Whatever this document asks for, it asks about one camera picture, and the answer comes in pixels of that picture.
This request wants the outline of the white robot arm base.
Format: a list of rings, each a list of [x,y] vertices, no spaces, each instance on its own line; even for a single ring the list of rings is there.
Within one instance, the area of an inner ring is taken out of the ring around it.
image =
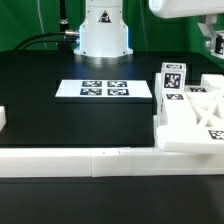
[[[91,64],[118,64],[132,59],[123,0],[85,0],[85,20],[79,27],[75,59]]]

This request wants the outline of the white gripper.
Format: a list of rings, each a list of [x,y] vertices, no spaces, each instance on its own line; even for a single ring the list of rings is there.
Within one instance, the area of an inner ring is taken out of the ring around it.
[[[152,13],[161,18],[199,16],[198,27],[204,36],[205,49],[213,52],[216,44],[214,25],[224,13],[224,0],[148,0]]]

